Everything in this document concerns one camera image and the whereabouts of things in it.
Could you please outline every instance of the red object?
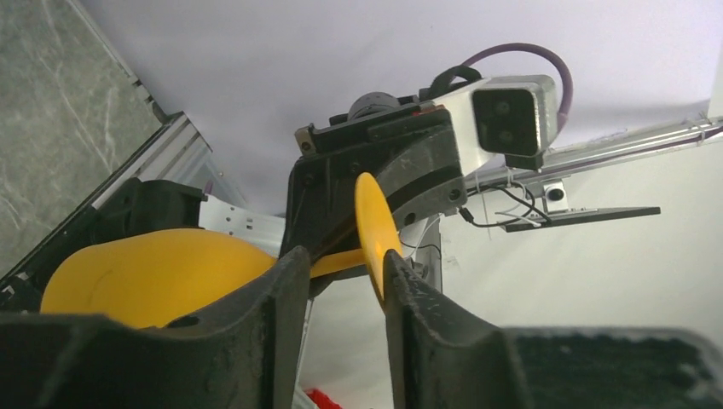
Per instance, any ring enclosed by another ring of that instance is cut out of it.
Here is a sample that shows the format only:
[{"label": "red object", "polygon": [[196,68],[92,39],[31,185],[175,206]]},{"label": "red object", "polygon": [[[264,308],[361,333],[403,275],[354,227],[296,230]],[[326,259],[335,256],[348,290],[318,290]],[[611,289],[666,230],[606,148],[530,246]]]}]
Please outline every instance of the red object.
[{"label": "red object", "polygon": [[306,392],[306,395],[319,407],[319,409],[342,409],[341,406],[329,399],[329,397],[319,389],[312,389]]}]

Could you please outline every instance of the yellow disc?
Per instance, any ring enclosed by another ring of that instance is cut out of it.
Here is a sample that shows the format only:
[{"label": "yellow disc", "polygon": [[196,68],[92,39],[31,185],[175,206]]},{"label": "yellow disc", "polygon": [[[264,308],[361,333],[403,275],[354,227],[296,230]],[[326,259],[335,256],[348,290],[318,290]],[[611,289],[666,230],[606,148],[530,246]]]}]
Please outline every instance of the yellow disc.
[{"label": "yellow disc", "polygon": [[40,312],[105,314],[135,328],[163,327],[241,288],[275,262],[223,233],[143,234],[68,257],[51,277]]},{"label": "yellow disc", "polygon": [[384,192],[374,176],[362,173],[356,179],[354,205],[361,250],[374,292],[379,304],[384,306],[384,256],[388,250],[402,254],[402,243]]}]

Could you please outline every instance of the black cable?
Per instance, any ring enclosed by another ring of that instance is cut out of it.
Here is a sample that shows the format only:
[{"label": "black cable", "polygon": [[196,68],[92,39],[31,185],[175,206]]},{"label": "black cable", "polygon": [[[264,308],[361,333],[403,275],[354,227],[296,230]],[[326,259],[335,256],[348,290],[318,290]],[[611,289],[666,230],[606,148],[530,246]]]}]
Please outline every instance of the black cable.
[{"label": "black cable", "polygon": [[[526,189],[522,184],[517,183],[517,182],[512,182],[511,184],[512,184],[513,186],[516,186],[516,187],[519,187],[519,188],[523,189],[524,192],[527,192],[527,189]],[[552,223],[552,219],[551,219],[548,215],[546,215],[546,214],[545,214],[544,212],[542,212],[540,209],[538,209],[538,208],[535,207],[535,196],[534,196],[533,194],[530,194],[530,195],[529,195],[529,196],[530,196],[530,203],[528,203],[528,202],[526,202],[526,201],[518,198],[518,197],[515,196],[514,194],[512,194],[509,190],[507,190],[507,189],[506,189],[505,187],[503,187],[503,186],[480,185],[480,186],[478,186],[477,188],[468,189],[468,190],[467,190],[467,196],[468,196],[468,197],[474,196],[474,195],[477,194],[477,193],[482,193],[482,192],[485,192],[485,191],[487,191],[487,190],[489,190],[489,189],[494,189],[494,190],[501,191],[501,192],[503,192],[504,194],[506,194],[507,196],[509,196],[512,200],[514,200],[514,201],[520,203],[521,205],[527,207],[528,210],[527,210],[525,213],[523,213],[523,214],[521,215],[521,217],[527,217],[529,214],[531,214],[533,211],[535,211],[535,212],[537,212],[537,214],[539,214],[542,218],[544,218],[546,222]],[[517,217],[517,218],[510,219],[510,220],[505,220],[505,221],[503,221],[503,222],[497,222],[497,223],[492,223],[492,224],[480,224],[480,223],[477,223],[477,222],[474,221],[474,216],[472,215],[472,213],[471,213],[466,207],[460,207],[460,215],[462,216],[463,219],[465,219],[466,222],[470,223],[472,226],[474,226],[474,227],[476,227],[476,228],[499,228],[499,227],[506,226],[506,225],[509,225],[509,224],[513,224],[513,223],[515,223],[515,222],[519,222],[520,220],[522,220],[520,217]]]},{"label": "black cable", "polygon": [[429,248],[429,247],[434,247],[434,248],[437,250],[437,253],[439,253],[439,259],[442,260],[442,249],[440,249],[438,245],[432,245],[432,244],[430,244],[430,245],[421,245],[421,246],[419,246],[419,247],[414,247],[413,245],[408,245],[407,243],[404,243],[404,242],[401,241],[401,240],[400,240],[400,243],[402,243],[402,245],[403,245],[404,247],[409,247],[410,249],[416,249],[417,251],[418,251],[418,250],[422,250],[422,249],[427,249],[427,248]]}]

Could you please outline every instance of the gray floor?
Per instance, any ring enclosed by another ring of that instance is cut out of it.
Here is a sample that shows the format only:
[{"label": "gray floor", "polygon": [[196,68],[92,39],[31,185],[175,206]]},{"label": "gray floor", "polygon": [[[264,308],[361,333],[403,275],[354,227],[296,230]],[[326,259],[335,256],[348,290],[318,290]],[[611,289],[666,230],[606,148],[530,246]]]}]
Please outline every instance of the gray floor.
[{"label": "gray floor", "polygon": [[0,276],[158,127],[74,3],[0,0]]}]

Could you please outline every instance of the metal pole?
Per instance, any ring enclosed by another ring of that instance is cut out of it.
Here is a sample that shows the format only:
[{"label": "metal pole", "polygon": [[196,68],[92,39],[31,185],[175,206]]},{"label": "metal pole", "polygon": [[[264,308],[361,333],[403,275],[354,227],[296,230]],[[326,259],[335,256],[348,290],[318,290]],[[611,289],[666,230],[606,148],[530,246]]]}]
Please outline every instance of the metal pole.
[{"label": "metal pole", "polygon": [[723,139],[723,117],[701,118],[678,124],[658,125],[644,130],[553,150],[545,156],[545,165],[539,171],[509,170],[505,167],[480,170],[466,178],[468,188],[480,184],[492,185],[507,181],[508,172],[515,181],[534,183],[697,147]]}]

